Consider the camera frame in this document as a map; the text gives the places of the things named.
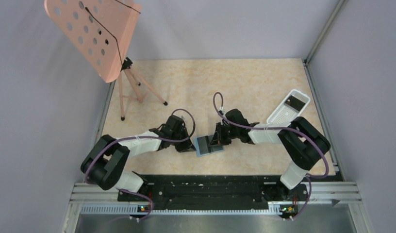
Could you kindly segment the pink perforated music stand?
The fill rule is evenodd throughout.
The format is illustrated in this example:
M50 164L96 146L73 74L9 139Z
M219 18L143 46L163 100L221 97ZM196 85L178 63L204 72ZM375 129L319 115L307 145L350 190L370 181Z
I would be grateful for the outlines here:
M106 82L116 81L120 117L125 120L123 76L142 103L148 93L168 103L140 75L127 57L142 6L133 0L45 0L47 15Z

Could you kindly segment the white perforated plastic basket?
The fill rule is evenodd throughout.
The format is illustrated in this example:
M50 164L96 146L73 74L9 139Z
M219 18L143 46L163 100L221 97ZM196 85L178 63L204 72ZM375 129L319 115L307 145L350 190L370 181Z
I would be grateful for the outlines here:
M295 111L291 107L285 105L285 102L290 95L295 96L296 98L298 98L306 103L306 105L301 110L301 112ZM310 101L311 101L311 98L308 95L302 93L301 91L299 91L297 89L292 89L287 94L287 96L281 101L281 103L276 107L276 109L272 112L272 114L267 118L266 123L267 124L281 124L281 123L285 123L285 122L290 122L290 121L294 120L296 117L301 115L301 113L309 105Z

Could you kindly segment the aluminium frame rail front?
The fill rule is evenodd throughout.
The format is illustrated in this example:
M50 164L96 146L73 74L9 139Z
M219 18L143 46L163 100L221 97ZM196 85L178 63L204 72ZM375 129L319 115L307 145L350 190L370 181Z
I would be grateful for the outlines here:
M358 187L353 182L314 182L309 204L360 204L362 202ZM80 205L82 214L111 214L143 216L142 201L117 200L117 191L102 191L93 185L77 183L72 191L70 204ZM266 207L234 207L231 210L215 206L204 210L192 207L157 207L154 215L281 215L288 201L269 201Z

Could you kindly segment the aluminium side rail left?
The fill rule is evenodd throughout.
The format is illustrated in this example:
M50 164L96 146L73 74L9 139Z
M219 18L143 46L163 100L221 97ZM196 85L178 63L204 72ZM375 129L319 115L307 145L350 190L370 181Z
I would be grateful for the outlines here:
M113 81L113 82L109 83L109 85L108 85L107 94L106 94L106 97L103 99L100 116L99 116L99 119L97 122L95 136L93 139L93 146L89 149L89 152L91 152L92 148L96 145L96 143L102 136L102 132L103 132L104 125L105 125L105 120L106 120L106 117L108 114L108 109L109 109L110 102L111 102L111 99L113 96L113 91L115 89L115 84L116 84L116 81Z

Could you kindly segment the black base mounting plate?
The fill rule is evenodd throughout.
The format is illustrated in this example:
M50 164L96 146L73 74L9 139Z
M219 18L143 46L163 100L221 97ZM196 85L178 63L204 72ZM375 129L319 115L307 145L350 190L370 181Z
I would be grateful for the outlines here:
M274 201L289 205L306 201L308 184L288 191L279 176L261 175L142 175L145 183L130 195L111 188L119 202L147 201L158 210L266 210Z

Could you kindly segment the beige card holder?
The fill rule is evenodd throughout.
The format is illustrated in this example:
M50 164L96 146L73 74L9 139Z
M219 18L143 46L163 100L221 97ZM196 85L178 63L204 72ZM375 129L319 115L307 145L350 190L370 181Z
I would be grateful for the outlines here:
M196 147L196 156L202 157L214 153L224 151L223 146L209 146L214 135L206 135L194 138L194 146Z

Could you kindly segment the black item in basket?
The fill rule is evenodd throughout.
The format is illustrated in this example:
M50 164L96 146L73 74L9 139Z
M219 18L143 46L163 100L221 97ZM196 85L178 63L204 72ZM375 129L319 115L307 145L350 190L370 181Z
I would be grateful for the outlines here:
M295 96L290 95L286 102L285 105L291 107L292 109L294 109L295 111L301 112L301 110L304 108L304 106L306 105L305 102L303 102L302 100L296 98Z

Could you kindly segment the grey card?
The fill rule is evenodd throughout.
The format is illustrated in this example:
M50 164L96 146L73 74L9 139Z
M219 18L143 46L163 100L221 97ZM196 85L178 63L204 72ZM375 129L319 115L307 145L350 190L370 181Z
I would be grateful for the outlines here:
M196 138L197 143L197 156L201 157L212 153L212 147L208 146L209 141L212 139L213 135L206 135Z

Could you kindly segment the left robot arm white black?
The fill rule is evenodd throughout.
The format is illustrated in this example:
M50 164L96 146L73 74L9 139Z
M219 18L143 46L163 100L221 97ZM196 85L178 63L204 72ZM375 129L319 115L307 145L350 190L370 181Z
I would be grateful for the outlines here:
M102 190L128 190L135 200L148 194L147 182L135 172L125 171L127 161L135 156L174 146L178 153L196 151L182 118L171 115L159 128L125 138L103 135L81 164L85 181Z

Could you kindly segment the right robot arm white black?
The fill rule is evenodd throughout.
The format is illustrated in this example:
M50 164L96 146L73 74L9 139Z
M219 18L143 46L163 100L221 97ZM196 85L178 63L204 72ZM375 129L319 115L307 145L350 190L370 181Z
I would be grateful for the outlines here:
M284 146L292 161L277 182L277 194L283 200L290 200L296 194L296 187L330 150L328 139L301 116L281 124L262 124L249 123L238 109L218 113L222 120L215 126L208 142L210 147L226 146L234 139L250 145Z

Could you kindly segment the aluminium corner post right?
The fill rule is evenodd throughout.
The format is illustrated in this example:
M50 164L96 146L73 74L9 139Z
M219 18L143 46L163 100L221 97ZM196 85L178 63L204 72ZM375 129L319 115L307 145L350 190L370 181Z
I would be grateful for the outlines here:
M318 53L320 47L324 43L327 35L331 31L334 23L336 22L337 18L339 17L340 13L342 10L345 8L349 0L339 0L331 12L328 20L324 24L324 27L322 28L318 38L315 40L310 52L308 53L307 57L304 59L304 64L305 66L309 66L316 54Z

